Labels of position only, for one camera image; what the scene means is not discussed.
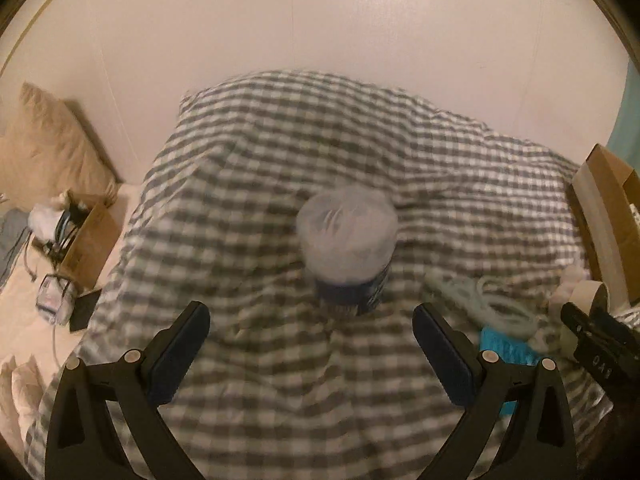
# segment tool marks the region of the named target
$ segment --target pillow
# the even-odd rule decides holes
[[[18,412],[15,410],[14,398],[11,391],[11,376],[15,370],[15,357],[2,364],[0,368],[0,434],[22,461],[24,446],[20,437]]]
[[[113,173],[71,111],[30,83],[22,85],[15,117],[0,137],[0,189],[24,211],[68,189],[104,195],[107,205],[117,193]]]
[[[14,396],[20,437],[23,442],[27,438],[29,427],[38,416],[38,407],[44,393],[38,379],[39,375],[38,365],[33,356],[11,374],[11,393]]]

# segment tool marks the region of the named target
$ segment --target checkered blanket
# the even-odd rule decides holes
[[[583,257],[564,195],[576,169],[419,97],[335,75],[260,73],[190,94],[77,354],[117,360],[200,300],[209,338],[159,411],[206,478],[414,480],[461,415],[412,333],[425,272],[493,277],[540,314],[554,354],[543,305]],[[349,183],[386,193],[399,237],[382,304],[336,321],[303,278],[294,225],[309,197]],[[448,319],[478,340],[460,315]],[[579,368],[559,367],[580,446],[608,403]],[[30,431],[35,478],[57,384]],[[134,469],[150,476],[113,416]]]

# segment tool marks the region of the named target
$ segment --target plaid bedding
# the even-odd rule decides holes
[[[564,195],[576,169],[419,97],[336,75],[259,73],[190,94],[76,353],[117,360],[200,300],[209,338],[159,411],[206,478],[414,480],[461,415],[412,333],[425,272],[495,278],[540,315],[555,355],[544,303],[584,257]],[[338,322],[303,278],[294,226],[309,197],[348,183],[384,191],[400,231],[382,304]],[[460,315],[447,319],[478,341]],[[558,364],[581,449],[610,405],[580,368]],[[57,384],[30,430],[35,478]],[[113,416],[134,469],[150,477]]]

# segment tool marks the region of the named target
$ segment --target plastic container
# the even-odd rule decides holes
[[[375,309],[396,248],[398,215],[383,193],[346,186],[302,206],[297,231],[321,303],[339,317]]]

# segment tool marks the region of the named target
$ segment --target masking tape roll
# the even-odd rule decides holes
[[[591,312],[591,307],[593,306],[596,294],[602,287],[606,293],[606,304],[604,304],[603,307],[609,311],[609,291],[607,286],[602,282],[595,282],[592,280],[578,282],[569,297],[569,302],[573,303],[588,316]],[[560,349],[562,355],[572,361],[575,361],[574,352],[577,346],[578,338],[563,324],[560,328]]]

